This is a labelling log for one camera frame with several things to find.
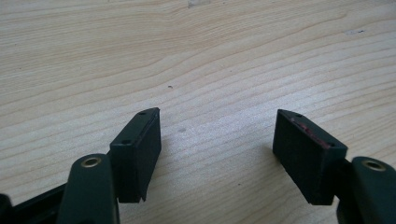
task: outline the black plastic part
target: black plastic part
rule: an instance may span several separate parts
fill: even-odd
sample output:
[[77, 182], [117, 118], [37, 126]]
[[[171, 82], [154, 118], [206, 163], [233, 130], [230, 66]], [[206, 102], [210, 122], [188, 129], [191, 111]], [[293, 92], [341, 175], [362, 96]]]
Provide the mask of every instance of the black plastic part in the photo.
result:
[[56, 223], [120, 223], [107, 155], [91, 154], [73, 163]]
[[353, 167], [347, 160], [335, 168], [335, 195], [340, 199], [337, 206], [337, 219], [340, 224], [363, 223], [361, 211], [352, 188]]
[[0, 223], [9, 223], [12, 215], [11, 200], [6, 194], [0, 194]]
[[110, 144], [120, 203], [146, 200], [149, 181], [161, 152], [160, 109], [139, 112]]
[[64, 195], [64, 187], [65, 185], [61, 185], [24, 203], [20, 203], [15, 207], [7, 207], [7, 211], [1, 215], [2, 218], [0, 218], [0, 223], [55, 223], [61, 199]]
[[347, 154], [343, 143], [308, 118], [279, 109], [273, 151], [309, 203], [332, 204], [333, 167]]
[[352, 161], [352, 188], [363, 223], [396, 223], [396, 172], [382, 161], [357, 157]]

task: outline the wooden table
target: wooden table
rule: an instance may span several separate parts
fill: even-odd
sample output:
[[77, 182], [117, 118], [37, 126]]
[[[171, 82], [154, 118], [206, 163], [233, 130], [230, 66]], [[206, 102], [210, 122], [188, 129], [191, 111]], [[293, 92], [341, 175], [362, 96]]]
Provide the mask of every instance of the wooden table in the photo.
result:
[[0, 191], [14, 204], [161, 109], [148, 200], [121, 223], [336, 223], [272, 153], [276, 111], [396, 166], [392, 0], [3, 0]]

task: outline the dark spot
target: dark spot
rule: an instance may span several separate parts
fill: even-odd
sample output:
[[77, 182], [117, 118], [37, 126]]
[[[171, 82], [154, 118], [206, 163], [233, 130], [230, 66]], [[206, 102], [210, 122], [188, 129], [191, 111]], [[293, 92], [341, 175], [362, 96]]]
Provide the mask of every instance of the dark spot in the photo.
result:
[[360, 33], [363, 33], [363, 32], [365, 32], [365, 30], [347, 30], [347, 31], [344, 31], [344, 34], [346, 34], [346, 35], [355, 35], [355, 34], [360, 34]]
[[121, 143], [123, 145], [129, 145], [129, 144], [131, 144], [131, 140], [122, 140]]

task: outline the metal grommet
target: metal grommet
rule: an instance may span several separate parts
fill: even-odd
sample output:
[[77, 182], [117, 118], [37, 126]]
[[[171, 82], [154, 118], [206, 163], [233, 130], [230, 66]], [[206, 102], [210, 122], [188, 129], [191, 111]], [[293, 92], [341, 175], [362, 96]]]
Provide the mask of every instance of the metal grommet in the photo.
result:
[[374, 171], [379, 171], [379, 172], [384, 172], [387, 170], [387, 167], [385, 167], [383, 164], [378, 163], [376, 161], [369, 161], [365, 160], [361, 162], [365, 167], [372, 169]]
[[98, 157], [91, 157], [81, 163], [82, 167], [91, 168], [99, 164], [102, 160]]

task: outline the small hole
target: small hole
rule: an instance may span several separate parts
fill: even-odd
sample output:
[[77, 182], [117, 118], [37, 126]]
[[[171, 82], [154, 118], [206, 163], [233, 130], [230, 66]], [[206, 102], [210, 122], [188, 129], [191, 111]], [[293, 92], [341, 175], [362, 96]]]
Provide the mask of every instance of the small hole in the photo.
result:
[[362, 163], [366, 167], [368, 167], [368, 168], [370, 168], [372, 170], [375, 170], [375, 171], [383, 172], [383, 171], [387, 170], [387, 168], [384, 165], [382, 165], [382, 164], [380, 164], [380, 163], [378, 163], [376, 161], [363, 161]]
[[131, 140], [122, 140], [121, 142], [123, 145], [131, 144]]
[[87, 160], [85, 160], [84, 162], [81, 163], [81, 166], [83, 166], [85, 168], [90, 168], [90, 167], [93, 167], [93, 166], [99, 164], [101, 161], [102, 160], [97, 157], [88, 158]]

